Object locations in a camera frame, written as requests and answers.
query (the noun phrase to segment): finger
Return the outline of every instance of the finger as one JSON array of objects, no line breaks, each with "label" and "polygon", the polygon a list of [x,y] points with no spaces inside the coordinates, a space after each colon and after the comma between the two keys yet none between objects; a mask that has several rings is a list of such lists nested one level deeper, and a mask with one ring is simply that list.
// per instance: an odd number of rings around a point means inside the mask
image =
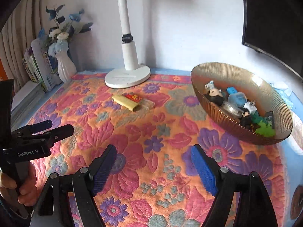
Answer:
[{"label": "finger", "polygon": [[34,200],[31,200],[30,202],[24,203],[25,206],[34,206],[37,202],[37,198]]},{"label": "finger", "polygon": [[28,176],[30,178],[35,178],[37,180],[37,177],[36,177],[36,168],[35,168],[35,166],[32,163],[29,164]]},{"label": "finger", "polygon": [[20,187],[20,194],[26,195],[31,192],[33,187],[36,185],[36,181],[36,176],[34,178],[28,177]]},{"label": "finger", "polygon": [[0,188],[15,189],[16,187],[17,184],[14,179],[0,172]]},{"label": "finger", "polygon": [[28,204],[37,200],[37,187],[32,188],[32,191],[26,195],[19,195],[18,201],[20,204]]}]

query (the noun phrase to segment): vase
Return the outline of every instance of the vase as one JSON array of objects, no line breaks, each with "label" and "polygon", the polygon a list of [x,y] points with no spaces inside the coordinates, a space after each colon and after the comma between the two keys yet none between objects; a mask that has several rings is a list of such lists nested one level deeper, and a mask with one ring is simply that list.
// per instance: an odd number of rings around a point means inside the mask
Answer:
[{"label": "vase", "polygon": [[56,58],[58,60],[59,77],[64,83],[66,83],[76,74],[76,66],[68,57],[66,52],[58,52],[56,54]]}]

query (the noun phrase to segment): curtain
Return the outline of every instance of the curtain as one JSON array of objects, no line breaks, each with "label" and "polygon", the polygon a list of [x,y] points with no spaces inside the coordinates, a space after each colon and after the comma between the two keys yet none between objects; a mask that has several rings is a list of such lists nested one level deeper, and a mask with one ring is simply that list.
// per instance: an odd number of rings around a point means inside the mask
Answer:
[{"label": "curtain", "polygon": [[22,58],[40,28],[40,0],[22,0],[0,32],[0,78],[15,79],[16,93],[29,81]]}]

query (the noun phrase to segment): metal screw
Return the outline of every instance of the metal screw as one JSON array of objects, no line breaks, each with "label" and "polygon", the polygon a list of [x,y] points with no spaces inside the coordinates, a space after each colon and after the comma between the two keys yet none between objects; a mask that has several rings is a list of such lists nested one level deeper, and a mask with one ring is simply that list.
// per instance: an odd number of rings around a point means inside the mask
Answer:
[{"label": "metal screw", "polygon": [[227,167],[221,167],[220,168],[220,170],[221,170],[221,172],[223,172],[223,173],[227,173],[229,170],[228,170],[228,168]]},{"label": "metal screw", "polygon": [[83,167],[83,168],[80,169],[80,172],[81,173],[86,173],[86,172],[88,172],[88,168],[87,167]]},{"label": "metal screw", "polygon": [[259,174],[258,174],[257,172],[252,172],[251,175],[252,175],[253,177],[259,177]]},{"label": "metal screw", "polygon": [[50,175],[51,179],[54,179],[54,178],[56,178],[57,176],[58,176],[58,173],[52,173],[52,174]]}]

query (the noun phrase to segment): black monitor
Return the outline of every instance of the black monitor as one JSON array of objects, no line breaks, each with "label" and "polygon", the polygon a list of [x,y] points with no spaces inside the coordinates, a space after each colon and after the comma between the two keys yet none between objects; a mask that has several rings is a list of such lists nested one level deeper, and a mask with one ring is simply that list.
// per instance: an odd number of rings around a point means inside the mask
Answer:
[{"label": "black monitor", "polygon": [[303,78],[303,0],[244,0],[242,44]]}]

